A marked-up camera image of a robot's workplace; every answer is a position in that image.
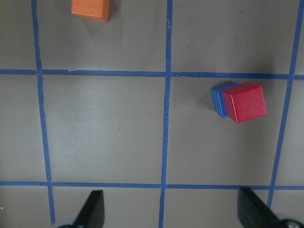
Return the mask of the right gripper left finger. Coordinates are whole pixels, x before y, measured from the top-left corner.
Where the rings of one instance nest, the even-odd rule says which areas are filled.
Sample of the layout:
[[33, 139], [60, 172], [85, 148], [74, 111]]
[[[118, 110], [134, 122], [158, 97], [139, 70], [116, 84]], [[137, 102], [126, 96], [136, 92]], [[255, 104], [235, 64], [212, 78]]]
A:
[[104, 194], [102, 190], [91, 191], [85, 204], [73, 222], [75, 228], [102, 228], [105, 222]]

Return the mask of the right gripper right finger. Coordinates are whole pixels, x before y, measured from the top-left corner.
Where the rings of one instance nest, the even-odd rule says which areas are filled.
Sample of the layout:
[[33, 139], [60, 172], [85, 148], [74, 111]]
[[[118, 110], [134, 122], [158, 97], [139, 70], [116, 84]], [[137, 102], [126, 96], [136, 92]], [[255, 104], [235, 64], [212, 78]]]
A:
[[267, 205], [250, 188], [239, 188], [237, 200], [237, 216], [242, 227], [284, 227], [284, 223], [267, 207]]

